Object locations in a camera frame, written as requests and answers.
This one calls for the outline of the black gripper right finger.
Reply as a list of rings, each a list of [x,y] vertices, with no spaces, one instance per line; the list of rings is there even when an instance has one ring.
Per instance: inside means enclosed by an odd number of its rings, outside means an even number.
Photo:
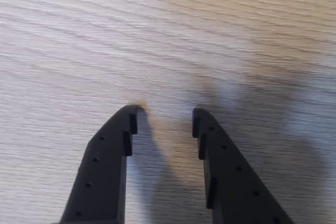
[[[213,223],[292,223],[218,121],[193,110],[192,136],[203,161],[206,207]]]

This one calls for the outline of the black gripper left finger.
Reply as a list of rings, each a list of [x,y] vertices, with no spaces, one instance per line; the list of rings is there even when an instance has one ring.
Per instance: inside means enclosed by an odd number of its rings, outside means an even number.
[[[124,223],[127,158],[137,134],[136,105],[119,109],[85,150],[60,223]]]

